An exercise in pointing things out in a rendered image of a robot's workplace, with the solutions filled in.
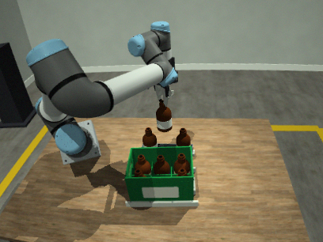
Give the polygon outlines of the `green crate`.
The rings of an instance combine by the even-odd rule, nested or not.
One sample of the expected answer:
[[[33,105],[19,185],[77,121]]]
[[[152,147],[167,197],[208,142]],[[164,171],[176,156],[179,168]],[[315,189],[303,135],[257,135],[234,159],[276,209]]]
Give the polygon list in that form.
[[[185,155],[190,164],[191,174],[188,174],[189,176],[176,176],[178,174],[174,174],[173,166],[180,153]],[[140,154],[150,162],[151,175],[133,177],[135,164]],[[165,161],[169,163],[170,174],[152,175],[158,155],[162,155]],[[194,172],[191,146],[142,147],[131,159],[127,170],[126,185],[131,201],[193,201]]]

